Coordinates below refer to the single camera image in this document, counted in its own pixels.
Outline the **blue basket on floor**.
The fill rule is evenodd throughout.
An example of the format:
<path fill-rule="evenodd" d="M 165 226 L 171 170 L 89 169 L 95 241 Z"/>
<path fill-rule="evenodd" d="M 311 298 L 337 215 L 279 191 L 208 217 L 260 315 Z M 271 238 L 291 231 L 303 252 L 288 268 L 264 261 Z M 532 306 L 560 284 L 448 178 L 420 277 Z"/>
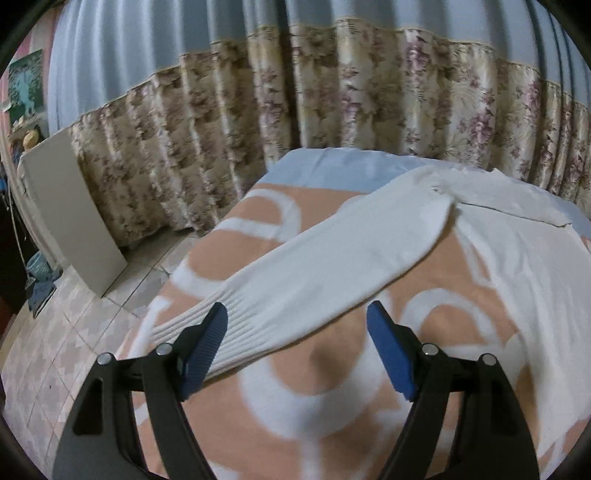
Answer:
<path fill-rule="evenodd" d="M 43 253 L 37 251 L 26 263 L 27 273 L 34 277 L 39 282 L 54 282 L 61 274 L 62 270 L 57 268 L 53 269 Z"/>

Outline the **white leaning board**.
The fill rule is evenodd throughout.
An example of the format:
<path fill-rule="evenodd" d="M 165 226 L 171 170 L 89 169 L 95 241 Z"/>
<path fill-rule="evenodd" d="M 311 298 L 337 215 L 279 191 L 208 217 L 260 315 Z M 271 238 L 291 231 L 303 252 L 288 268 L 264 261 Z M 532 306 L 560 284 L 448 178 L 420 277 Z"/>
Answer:
<path fill-rule="evenodd" d="M 26 193 L 66 264 L 103 296 L 127 262 L 90 195 L 68 131 L 24 153 L 19 168 Z"/>

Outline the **blue floral curtain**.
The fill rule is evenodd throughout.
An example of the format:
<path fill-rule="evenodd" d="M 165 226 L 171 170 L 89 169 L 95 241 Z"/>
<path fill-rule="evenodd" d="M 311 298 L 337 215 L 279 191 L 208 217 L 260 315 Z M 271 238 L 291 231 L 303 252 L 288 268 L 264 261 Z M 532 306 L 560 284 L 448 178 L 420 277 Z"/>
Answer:
<path fill-rule="evenodd" d="M 590 67 L 535 1 L 69 1 L 48 117 L 121 246 L 211 229 L 300 147 L 498 169 L 590 208 Z"/>

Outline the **green wall picture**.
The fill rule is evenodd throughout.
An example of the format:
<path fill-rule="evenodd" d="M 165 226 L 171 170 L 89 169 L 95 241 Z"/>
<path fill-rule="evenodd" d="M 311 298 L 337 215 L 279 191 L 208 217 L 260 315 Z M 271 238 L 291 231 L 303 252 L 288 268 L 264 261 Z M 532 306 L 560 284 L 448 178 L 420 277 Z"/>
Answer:
<path fill-rule="evenodd" d="M 43 50 L 38 49 L 13 61 L 8 70 L 8 114 L 13 125 L 44 109 Z"/>

